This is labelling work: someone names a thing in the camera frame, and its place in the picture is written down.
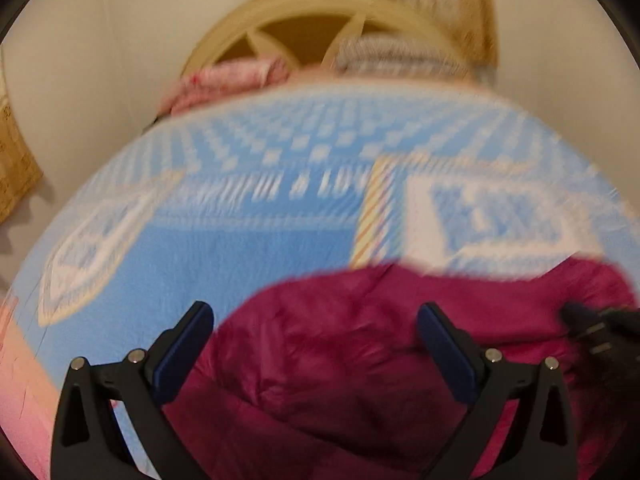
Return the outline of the blue jeans print bedspread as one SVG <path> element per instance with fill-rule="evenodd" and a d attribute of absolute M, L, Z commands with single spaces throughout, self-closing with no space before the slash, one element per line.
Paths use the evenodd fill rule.
<path fill-rule="evenodd" d="M 527 278 L 570 256 L 638 281 L 638 214 L 487 90 L 310 82 L 192 110 L 115 155 L 26 257 L 1 308 L 1 427 L 47 478 L 70 361 L 147 347 L 196 300 L 222 321 L 312 272 L 401 260 Z"/>

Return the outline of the cream wooden headboard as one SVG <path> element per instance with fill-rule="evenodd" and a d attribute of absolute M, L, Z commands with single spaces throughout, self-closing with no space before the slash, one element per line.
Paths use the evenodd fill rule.
<path fill-rule="evenodd" d="M 249 55 L 280 55 L 292 70 L 329 66 L 341 41 L 371 32 L 421 38 L 466 61 L 434 18 L 398 0 L 250 0 L 206 32 L 182 72 Z"/>

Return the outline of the woven basket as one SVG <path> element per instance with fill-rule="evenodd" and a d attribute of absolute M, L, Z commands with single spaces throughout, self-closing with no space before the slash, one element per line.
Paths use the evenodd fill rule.
<path fill-rule="evenodd" d="M 4 62 L 1 62 L 0 84 L 0 222 L 3 223 L 37 186 L 43 173 L 14 117 Z"/>

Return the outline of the striped pillow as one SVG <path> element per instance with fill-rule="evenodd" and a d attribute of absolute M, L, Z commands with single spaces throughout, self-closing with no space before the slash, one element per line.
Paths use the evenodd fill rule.
<path fill-rule="evenodd" d="M 491 87 L 497 83 L 495 68 L 460 61 L 425 39 L 404 35 L 344 39 L 331 66 L 348 76 L 470 82 Z"/>

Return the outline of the pink floral folded blanket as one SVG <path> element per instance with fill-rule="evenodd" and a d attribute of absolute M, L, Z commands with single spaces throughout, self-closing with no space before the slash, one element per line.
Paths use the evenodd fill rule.
<path fill-rule="evenodd" d="M 291 75 L 284 58 L 237 58 L 180 77 L 160 100 L 157 115 L 179 115 L 191 108 L 246 92 L 283 84 Z"/>

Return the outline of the magenta puffer jacket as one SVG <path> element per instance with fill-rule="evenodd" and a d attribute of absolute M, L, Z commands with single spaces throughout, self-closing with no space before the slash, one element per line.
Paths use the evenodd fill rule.
<path fill-rule="evenodd" d="M 308 276 L 258 292 L 209 338 L 168 420 L 215 479 L 414 479 L 465 408 L 416 331 L 433 301 L 482 347 L 561 364 L 588 478 L 626 415 L 587 376 L 563 304 L 636 310 L 614 266 L 570 258 L 524 281 L 426 275 L 396 263 Z"/>

